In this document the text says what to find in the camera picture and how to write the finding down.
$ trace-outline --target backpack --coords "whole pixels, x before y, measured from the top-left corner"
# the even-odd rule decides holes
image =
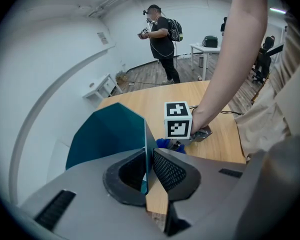
[[[169,38],[171,41],[181,42],[184,39],[184,35],[182,34],[182,27],[178,21],[175,19],[168,18],[169,23]]]
[[[218,47],[218,38],[215,35],[207,35],[202,41],[202,46],[210,47],[210,48],[217,48]]]

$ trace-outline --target box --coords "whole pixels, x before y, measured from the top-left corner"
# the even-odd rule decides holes
[[[192,114],[186,101],[164,103],[164,129],[166,139],[190,138]]]

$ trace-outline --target ceiling light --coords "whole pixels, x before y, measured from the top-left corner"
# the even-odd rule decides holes
[[[286,13],[286,11],[284,11],[284,10],[279,10],[279,9],[275,9],[275,8],[270,8],[270,11],[280,13],[280,14],[285,14]]]

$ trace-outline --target white table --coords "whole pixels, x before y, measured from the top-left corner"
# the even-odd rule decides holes
[[[208,65],[208,57],[209,53],[218,54],[220,53],[220,46],[217,48],[204,47],[199,43],[192,43],[191,46],[191,69],[194,70],[194,49],[203,52],[203,70],[202,70],[202,80],[204,81],[206,78],[206,71]]]
[[[83,92],[84,95],[82,97],[88,99],[91,102],[90,97],[96,95],[102,101],[104,99],[104,97],[99,93],[99,90],[105,85],[105,83],[109,79],[114,83],[114,85],[116,86],[116,88],[118,89],[118,91],[122,94],[123,91],[120,89],[120,87],[116,83],[116,81],[111,77],[110,74],[106,74],[106,75],[104,75],[103,77],[101,77],[101,78],[99,78],[97,80],[92,80],[91,83],[93,83],[93,85],[92,86],[88,85],[85,88],[85,90]],[[104,89],[107,91],[107,93],[109,94],[109,96],[112,96],[111,93],[106,88],[104,88]]]

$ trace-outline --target black pants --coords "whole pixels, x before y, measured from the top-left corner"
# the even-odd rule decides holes
[[[159,61],[162,64],[162,67],[165,70],[166,77],[168,80],[173,79],[175,84],[180,83],[180,78],[178,71],[176,71],[174,66],[174,58],[165,58],[165,59],[159,59]]]

